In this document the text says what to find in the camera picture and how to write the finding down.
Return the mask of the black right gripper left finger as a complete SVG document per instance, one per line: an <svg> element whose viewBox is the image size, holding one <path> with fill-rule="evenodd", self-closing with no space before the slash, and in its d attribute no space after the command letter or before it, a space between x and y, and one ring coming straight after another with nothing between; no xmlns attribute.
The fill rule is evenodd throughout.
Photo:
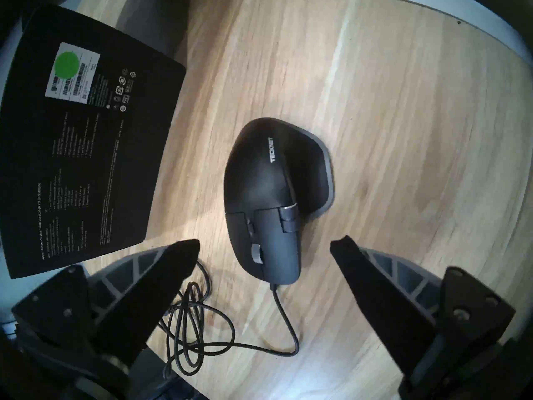
<svg viewBox="0 0 533 400"><path fill-rule="evenodd" d="M123 257L92 276L71 265L12 309L24 352L61 374L127 374L200 251L197 239Z"/></svg>

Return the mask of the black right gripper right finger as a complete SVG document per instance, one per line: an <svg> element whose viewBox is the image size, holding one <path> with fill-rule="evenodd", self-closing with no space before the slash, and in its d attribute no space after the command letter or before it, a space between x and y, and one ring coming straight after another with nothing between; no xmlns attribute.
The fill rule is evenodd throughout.
<svg viewBox="0 0 533 400"><path fill-rule="evenodd" d="M401 399L499 399L514 316L502 297L460 267L439 278L349 236L330 253L357 305L402 372Z"/></svg>

